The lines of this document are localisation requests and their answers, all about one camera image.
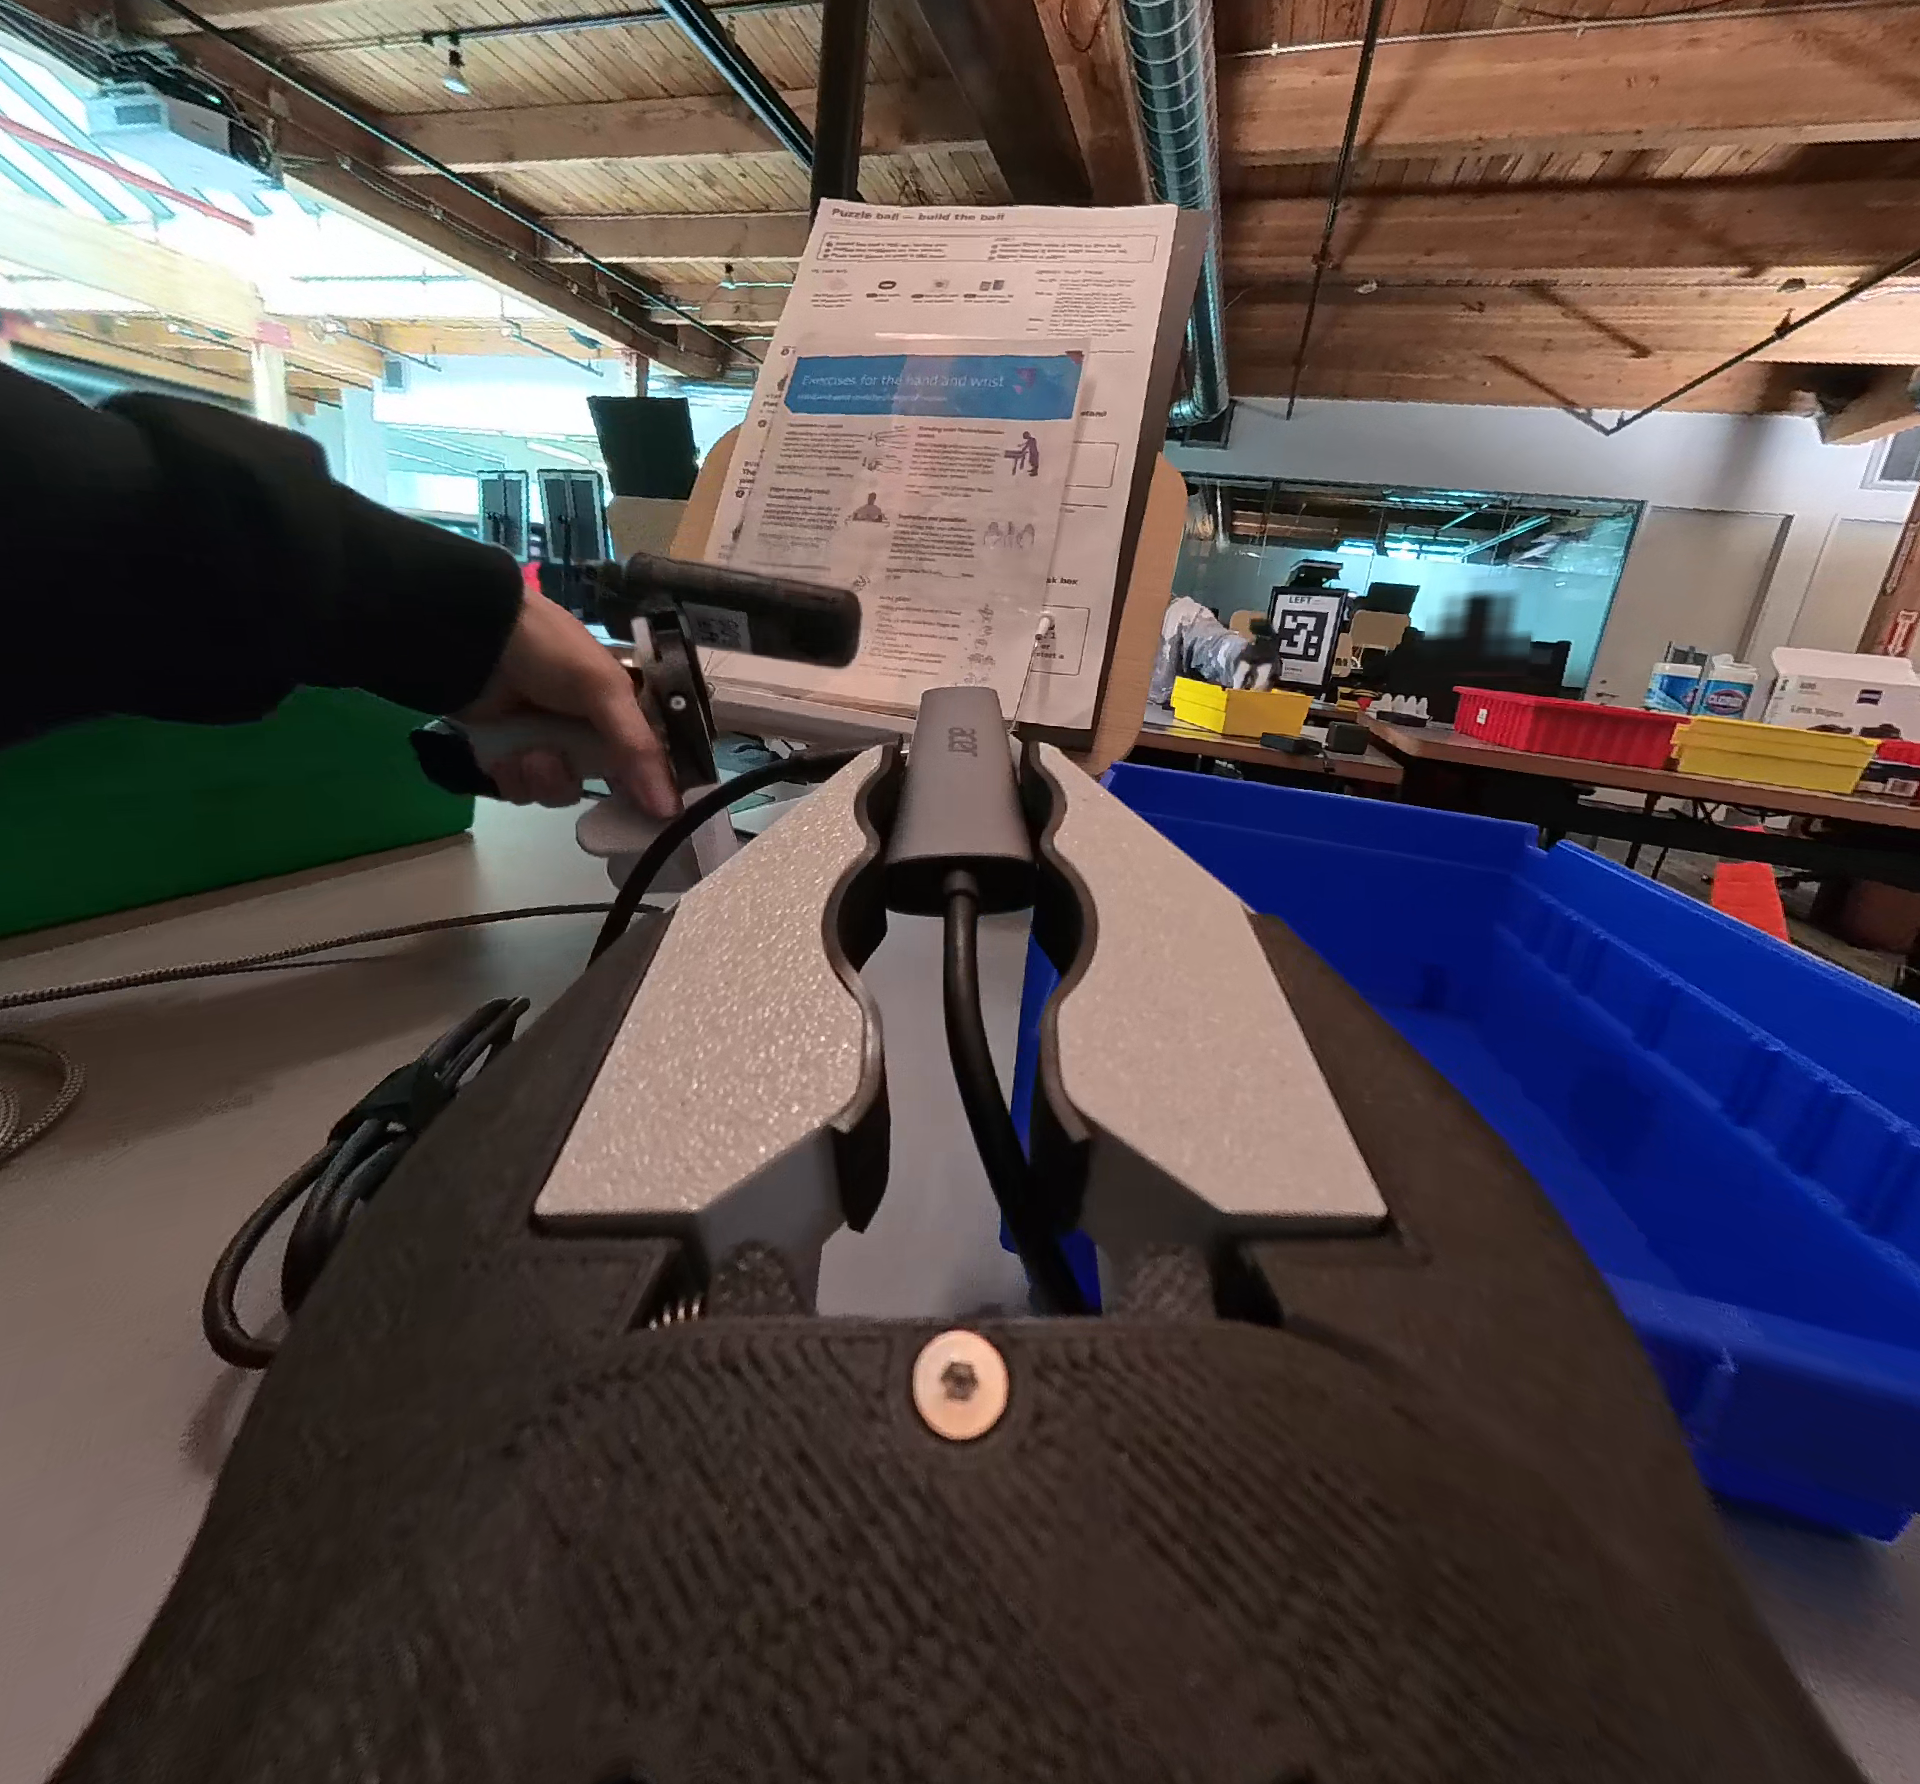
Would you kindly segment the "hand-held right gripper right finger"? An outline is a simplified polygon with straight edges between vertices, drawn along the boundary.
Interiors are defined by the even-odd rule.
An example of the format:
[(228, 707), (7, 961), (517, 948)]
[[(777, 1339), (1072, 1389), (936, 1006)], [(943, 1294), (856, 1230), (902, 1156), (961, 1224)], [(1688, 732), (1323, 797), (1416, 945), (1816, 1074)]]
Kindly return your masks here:
[(1051, 741), (1023, 751), (1038, 1004), (1028, 1159), (1106, 1283), (1387, 1231), (1378, 1180), (1254, 916)]

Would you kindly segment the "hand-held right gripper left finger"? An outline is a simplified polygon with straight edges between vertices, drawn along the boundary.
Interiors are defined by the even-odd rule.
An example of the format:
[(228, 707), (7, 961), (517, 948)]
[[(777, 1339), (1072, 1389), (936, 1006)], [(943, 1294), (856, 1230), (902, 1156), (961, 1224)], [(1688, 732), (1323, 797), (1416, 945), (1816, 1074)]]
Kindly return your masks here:
[(902, 747), (853, 753), (668, 913), (535, 1204), (565, 1237), (752, 1246), (801, 1283), (891, 1173), (885, 836)]

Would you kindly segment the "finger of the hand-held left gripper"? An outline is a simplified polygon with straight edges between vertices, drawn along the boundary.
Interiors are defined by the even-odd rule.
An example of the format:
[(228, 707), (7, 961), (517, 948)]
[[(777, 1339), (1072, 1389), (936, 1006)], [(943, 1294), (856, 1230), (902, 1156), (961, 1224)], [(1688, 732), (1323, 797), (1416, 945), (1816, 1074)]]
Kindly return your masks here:
[(637, 604), (628, 669), (683, 797), (716, 783), (714, 718), (700, 642), (680, 604)]

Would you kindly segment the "person's left hand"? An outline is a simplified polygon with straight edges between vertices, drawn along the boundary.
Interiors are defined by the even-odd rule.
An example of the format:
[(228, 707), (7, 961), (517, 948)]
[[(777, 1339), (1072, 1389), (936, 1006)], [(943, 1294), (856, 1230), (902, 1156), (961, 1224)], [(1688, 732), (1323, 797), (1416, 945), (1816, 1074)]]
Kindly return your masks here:
[(561, 604), (523, 594), (482, 691), (448, 712), (460, 724), (573, 719), (604, 753), (607, 783), (637, 812), (683, 810), (666, 750), (622, 664)]

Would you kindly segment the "blue header exercise sheet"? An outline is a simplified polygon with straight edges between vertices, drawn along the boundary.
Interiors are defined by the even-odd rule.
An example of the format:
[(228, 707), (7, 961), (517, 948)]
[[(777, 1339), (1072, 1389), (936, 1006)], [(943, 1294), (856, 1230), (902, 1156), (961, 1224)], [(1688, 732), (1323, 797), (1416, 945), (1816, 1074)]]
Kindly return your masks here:
[(851, 666), (764, 664), (805, 698), (912, 712), (987, 688), (1016, 716), (1044, 632), (1088, 349), (1060, 338), (777, 341), (706, 558), (851, 592)]

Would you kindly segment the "black panel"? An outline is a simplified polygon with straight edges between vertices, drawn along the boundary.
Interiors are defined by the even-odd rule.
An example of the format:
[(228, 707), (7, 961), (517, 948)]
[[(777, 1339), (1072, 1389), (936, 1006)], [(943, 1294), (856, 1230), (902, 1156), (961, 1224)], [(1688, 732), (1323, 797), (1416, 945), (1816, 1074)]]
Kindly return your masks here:
[(693, 498), (702, 460), (686, 398), (591, 395), (589, 413), (613, 498)]

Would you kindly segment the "small yellow bin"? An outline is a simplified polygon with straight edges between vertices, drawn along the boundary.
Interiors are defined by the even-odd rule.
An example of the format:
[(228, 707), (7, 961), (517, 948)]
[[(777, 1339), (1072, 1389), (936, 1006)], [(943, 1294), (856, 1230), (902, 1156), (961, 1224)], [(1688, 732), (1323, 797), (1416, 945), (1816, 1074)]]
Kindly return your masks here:
[(1173, 718), (1213, 738), (1260, 741), (1298, 738), (1308, 724), (1315, 695), (1293, 690), (1235, 690), (1179, 675), (1168, 694)]

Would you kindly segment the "blue plastic bin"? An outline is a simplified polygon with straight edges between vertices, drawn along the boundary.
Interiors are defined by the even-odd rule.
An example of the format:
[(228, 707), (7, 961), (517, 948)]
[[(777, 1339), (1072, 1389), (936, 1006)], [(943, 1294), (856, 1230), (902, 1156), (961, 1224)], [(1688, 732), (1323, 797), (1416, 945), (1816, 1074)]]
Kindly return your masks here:
[(1919, 1504), (1917, 1010), (1585, 850), (1118, 765), (1224, 884), (1389, 1204), (1205, 1267), (1380, 1363), (1583, 1513)]

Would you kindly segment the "instruction sheet on stand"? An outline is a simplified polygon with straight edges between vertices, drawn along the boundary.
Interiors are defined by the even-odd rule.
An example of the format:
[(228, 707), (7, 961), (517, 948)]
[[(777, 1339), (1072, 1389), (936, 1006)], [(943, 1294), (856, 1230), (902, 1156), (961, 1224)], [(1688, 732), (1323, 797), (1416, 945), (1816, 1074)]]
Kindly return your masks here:
[(1023, 694), (1023, 736), (1099, 774), (1134, 745), (1161, 622), (1173, 596), (1184, 480), (1165, 437), (1186, 349), (1207, 222), (1174, 206), (882, 208), (826, 201), (754, 395), (801, 323), (826, 318), (855, 341), (885, 333), (985, 333), (1013, 318), (1041, 335), (1090, 319), (1093, 395), (1069, 475), (1052, 625)]

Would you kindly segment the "wooden work table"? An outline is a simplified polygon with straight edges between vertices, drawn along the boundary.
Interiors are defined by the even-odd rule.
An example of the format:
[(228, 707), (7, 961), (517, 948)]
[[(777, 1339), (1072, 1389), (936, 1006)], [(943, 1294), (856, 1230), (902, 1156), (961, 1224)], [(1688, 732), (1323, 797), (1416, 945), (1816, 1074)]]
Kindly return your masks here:
[(1366, 716), (1383, 751), (1403, 763), (1403, 797), (1428, 810), (1472, 812), (1566, 838), (1688, 850), (1731, 829), (1765, 828), (1833, 848), (1914, 854), (1910, 800), (1773, 787), (1673, 767), (1622, 765), (1464, 740), (1446, 725)]

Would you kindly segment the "printed tag sign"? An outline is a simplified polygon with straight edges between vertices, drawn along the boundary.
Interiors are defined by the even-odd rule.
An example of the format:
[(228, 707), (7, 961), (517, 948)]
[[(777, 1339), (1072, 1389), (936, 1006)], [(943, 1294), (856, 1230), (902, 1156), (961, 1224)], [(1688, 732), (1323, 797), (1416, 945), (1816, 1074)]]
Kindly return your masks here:
[(1330, 588), (1277, 585), (1266, 607), (1273, 688), (1316, 695), (1333, 679), (1338, 640), (1353, 596)]

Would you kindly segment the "white instruction sheet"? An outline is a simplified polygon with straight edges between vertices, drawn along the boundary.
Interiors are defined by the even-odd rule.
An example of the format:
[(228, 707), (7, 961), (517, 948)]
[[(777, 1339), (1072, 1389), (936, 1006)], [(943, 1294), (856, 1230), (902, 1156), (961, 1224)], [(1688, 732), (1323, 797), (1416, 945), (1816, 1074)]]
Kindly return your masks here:
[(853, 592), (859, 649), (712, 647), (724, 694), (912, 716), (985, 685), (1010, 719), (1090, 732), (1197, 253), (1173, 206), (825, 201), (706, 556)]

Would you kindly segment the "red plastic bin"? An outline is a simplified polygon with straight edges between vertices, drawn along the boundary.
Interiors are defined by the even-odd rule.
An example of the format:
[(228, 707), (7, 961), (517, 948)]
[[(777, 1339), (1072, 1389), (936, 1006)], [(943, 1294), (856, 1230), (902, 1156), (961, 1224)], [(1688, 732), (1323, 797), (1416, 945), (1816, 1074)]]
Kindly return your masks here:
[(1583, 698), (1457, 685), (1458, 740), (1579, 763), (1662, 770), (1684, 718)]

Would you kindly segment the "green plastic bin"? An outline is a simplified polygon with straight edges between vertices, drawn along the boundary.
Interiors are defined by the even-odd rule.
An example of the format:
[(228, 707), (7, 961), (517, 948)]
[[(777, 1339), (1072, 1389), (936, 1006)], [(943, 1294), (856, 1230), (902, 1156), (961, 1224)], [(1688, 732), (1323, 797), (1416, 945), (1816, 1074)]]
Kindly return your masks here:
[(476, 800), (420, 770), (420, 724), (369, 691), (300, 690), (245, 724), (110, 716), (9, 743), (2, 933), (467, 834)]

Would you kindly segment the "long yellow bin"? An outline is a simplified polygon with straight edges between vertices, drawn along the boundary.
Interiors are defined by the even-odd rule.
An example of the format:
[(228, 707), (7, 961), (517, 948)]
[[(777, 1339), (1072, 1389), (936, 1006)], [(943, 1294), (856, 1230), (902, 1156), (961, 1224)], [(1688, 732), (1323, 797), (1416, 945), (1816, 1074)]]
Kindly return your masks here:
[(1724, 716), (1695, 716), (1677, 727), (1673, 767), (1728, 783), (1852, 795), (1881, 740)]

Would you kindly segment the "white cardboard box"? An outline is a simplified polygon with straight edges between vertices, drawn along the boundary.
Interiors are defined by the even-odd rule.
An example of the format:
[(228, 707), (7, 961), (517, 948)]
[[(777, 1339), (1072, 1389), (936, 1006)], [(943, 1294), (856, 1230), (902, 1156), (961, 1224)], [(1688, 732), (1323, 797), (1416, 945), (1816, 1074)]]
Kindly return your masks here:
[(1904, 655), (1777, 645), (1765, 721), (1877, 740), (1919, 740), (1919, 673)]

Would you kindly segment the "ceiling projector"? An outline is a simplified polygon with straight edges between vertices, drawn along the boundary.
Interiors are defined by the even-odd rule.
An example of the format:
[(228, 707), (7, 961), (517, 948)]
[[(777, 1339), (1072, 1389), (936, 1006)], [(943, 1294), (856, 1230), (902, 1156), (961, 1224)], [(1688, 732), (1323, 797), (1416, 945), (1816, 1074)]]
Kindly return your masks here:
[(239, 161), (235, 122), (222, 110), (154, 83), (107, 83), (85, 100), (87, 136), (126, 158), (173, 166)]

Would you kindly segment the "black steel post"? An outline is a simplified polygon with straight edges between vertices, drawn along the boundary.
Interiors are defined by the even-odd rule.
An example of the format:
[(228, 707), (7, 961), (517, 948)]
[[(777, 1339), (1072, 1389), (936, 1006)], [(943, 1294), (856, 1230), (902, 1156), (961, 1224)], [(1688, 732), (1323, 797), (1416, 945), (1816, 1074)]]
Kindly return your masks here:
[(856, 199), (868, 91), (872, 0), (822, 0), (808, 211)]

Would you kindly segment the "metal ventilation duct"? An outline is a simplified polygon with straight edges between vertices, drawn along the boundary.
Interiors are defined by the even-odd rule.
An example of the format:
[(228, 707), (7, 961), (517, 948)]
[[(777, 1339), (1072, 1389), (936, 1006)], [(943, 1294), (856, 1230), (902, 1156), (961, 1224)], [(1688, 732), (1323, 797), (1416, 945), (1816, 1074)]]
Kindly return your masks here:
[(1116, 0), (1147, 171), (1156, 195), (1207, 223), (1184, 338), (1179, 428), (1231, 413), (1215, 0)]

